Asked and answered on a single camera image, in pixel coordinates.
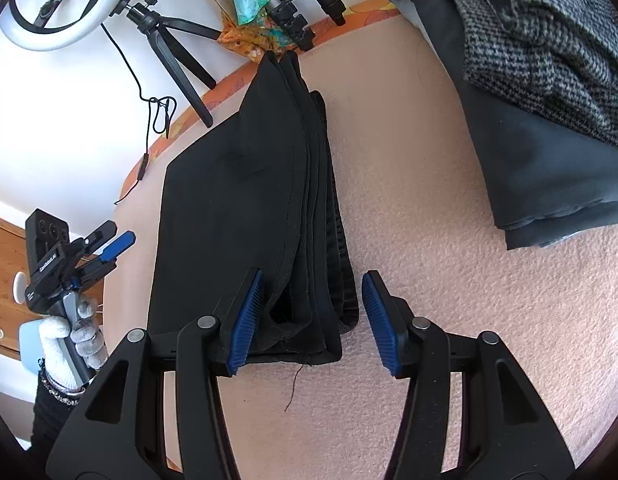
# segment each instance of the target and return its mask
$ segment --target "black sleeve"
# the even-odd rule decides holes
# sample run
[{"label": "black sleeve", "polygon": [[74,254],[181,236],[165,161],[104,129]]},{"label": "black sleeve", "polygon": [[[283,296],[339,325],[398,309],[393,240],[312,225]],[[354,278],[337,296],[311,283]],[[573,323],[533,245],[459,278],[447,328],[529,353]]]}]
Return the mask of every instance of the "black sleeve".
[{"label": "black sleeve", "polygon": [[51,386],[42,364],[38,374],[36,402],[33,406],[31,448],[27,453],[43,469],[46,467],[46,460],[49,458],[55,439],[77,403],[77,398],[67,397]]}]

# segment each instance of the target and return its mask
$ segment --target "pink fleece surface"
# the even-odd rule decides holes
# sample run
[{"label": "pink fleece surface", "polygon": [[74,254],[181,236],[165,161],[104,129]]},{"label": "pink fleece surface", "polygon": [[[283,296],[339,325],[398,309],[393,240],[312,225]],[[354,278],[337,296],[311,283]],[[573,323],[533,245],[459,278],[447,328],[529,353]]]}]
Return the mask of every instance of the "pink fleece surface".
[{"label": "pink fleece surface", "polygon": [[[300,66],[327,104],[358,287],[378,269],[393,295],[448,332],[499,333],[581,462],[618,413],[618,226],[507,252],[454,86],[401,16],[317,47]],[[243,96],[219,105],[215,123]],[[110,349],[146,326],[166,167],[206,131],[199,122],[183,134],[116,209],[119,231],[133,230],[137,242],[105,282]],[[382,367],[362,304],[343,353],[338,363],[304,367],[287,412],[297,365],[247,365],[220,380],[244,480],[382,478],[407,382]],[[457,459],[455,379],[446,468]],[[172,375],[166,397],[167,452],[179,463]]]}]

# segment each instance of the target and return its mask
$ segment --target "clothing pile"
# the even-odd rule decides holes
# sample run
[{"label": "clothing pile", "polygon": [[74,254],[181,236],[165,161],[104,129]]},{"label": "clothing pile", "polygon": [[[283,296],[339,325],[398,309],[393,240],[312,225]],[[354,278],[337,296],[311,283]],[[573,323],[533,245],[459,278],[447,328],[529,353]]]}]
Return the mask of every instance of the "clothing pile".
[{"label": "clothing pile", "polygon": [[609,0],[392,0],[457,88],[510,249],[618,223]]},{"label": "clothing pile", "polygon": [[247,362],[339,360],[356,284],[325,104],[295,52],[268,52],[240,110],[169,164],[148,332],[212,314],[251,267],[264,272],[265,305]]}]

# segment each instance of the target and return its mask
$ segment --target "tripod leg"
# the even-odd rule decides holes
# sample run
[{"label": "tripod leg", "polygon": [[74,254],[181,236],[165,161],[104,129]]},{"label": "tripod leg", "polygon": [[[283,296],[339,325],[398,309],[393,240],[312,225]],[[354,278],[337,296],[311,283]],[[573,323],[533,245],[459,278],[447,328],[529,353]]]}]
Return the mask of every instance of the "tripod leg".
[{"label": "tripod leg", "polygon": [[215,79],[196,61],[196,58],[189,54],[188,50],[166,28],[160,27],[159,31],[173,56],[210,89],[215,88]]},{"label": "tripod leg", "polygon": [[169,75],[173,78],[173,81],[176,82],[178,88],[185,95],[186,99],[189,101],[193,110],[200,116],[202,122],[206,124],[208,128],[213,126],[214,118],[211,117],[209,110],[206,109],[202,99],[200,99],[196,89],[193,88],[191,81],[186,78],[185,73],[180,68],[176,58],[171,53],[169,46],[164,41],[164,38],[161,36],[160,32],[157,29],[154,29],[150,34],[147,35],[149,40],[149,44],[151,48],[155,52],[155,55],[158,56],[160,62],[164,65],[164,68],[167,69]]},{"label": "tripod leg", "polygon": [[163,27],[173,28],[175,30],[182,30],[189,34],[195,34],[196,36],[202,36],[203,38],[209,38],[209,40],[217,40],[220,37],[220,31],[214,28],[200,25],[199,23],[190,22],[189,20],[183,20],[182,18],[166,18],[163,16],[160,19],[160,23]]}]

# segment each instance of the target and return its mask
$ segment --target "folded gray fabric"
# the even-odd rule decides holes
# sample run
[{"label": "folded gray fabric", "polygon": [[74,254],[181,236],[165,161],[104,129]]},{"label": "folded gray fabric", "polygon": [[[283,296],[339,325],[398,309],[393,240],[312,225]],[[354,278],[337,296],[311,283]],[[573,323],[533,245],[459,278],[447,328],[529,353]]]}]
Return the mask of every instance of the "folded gray fabric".
[{"label": "folded gray fabric", "polygon": [[452,0],[392,1],[425,28],[457,89],[508,249],[618,223],[617,149],[467,83],[464,27]]},{"label": "folded gray fabric", "polygon": [[618,13],[609,0],[454,0],[468,82],[618,148]]}]

